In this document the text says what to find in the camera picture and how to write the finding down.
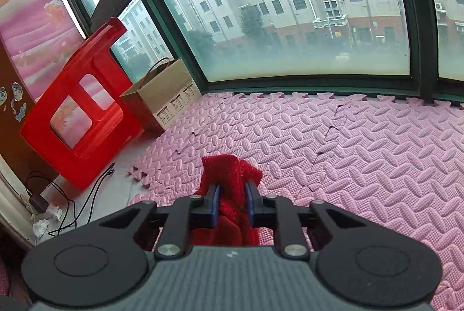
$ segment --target red plastic stool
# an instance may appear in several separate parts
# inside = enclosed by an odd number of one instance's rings
[[[110,54],[110,46],[126,31],[112,17],[89,37],[28,113],[20,131],[42,158],[80,189],[86,188],[124,144],[142,130],[120,98],[132,82]],[[107,109],[101,109],[80,85],[87,74],[94,76],[113,98]],[[72,149],[50,127],[53,115],[68,96],[92,122]]]

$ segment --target tree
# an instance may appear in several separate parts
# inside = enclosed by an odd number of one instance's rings
[[[256,44],[260,44],[265,40],[266,30],[263,28],[261,13],[257,7],[244,9],[240,20],[242,21],[242,32],[255,41]]]
[[[213,35],[206,31],[187,31],[186,38],[194,54],[201,57],[208,57],[215,45]]]

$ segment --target crumpled paper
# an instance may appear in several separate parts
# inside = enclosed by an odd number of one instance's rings
[[[50,224],[49,220],[40,220],[39,222],[35,222],[32,225],[32,232],[38,238],[41,238],[45,231],[47,231],[48,225]]]

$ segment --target cartoon sticker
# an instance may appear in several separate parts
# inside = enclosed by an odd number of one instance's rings
[[[0,87],[0,105],[2,105],[7,98],[8,94],[6,93],[5,87]]]
[[[26,103],[23,103],[19,110],[19,113],[15,116],[15,119],[17,121],[21,121],[24,116],[26,116]]]
[[[14,109],[14,105],[15,105],[14,100],[15,98],[11,99],[10,107],[13,110],[13,114],[16,114],[16,110]]]

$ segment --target black circular pad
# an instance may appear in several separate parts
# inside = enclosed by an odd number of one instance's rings
[[[406,307],[430,301],[440,283],[438,256],[426,245],[382,229],[339,232],[317,257],[330,291],[359,305]]]
[[[34,301],[69,308],[104,305],[133,290],[148,271],[142,249],[118,228],[77,229],[38,245],[22,264]]]

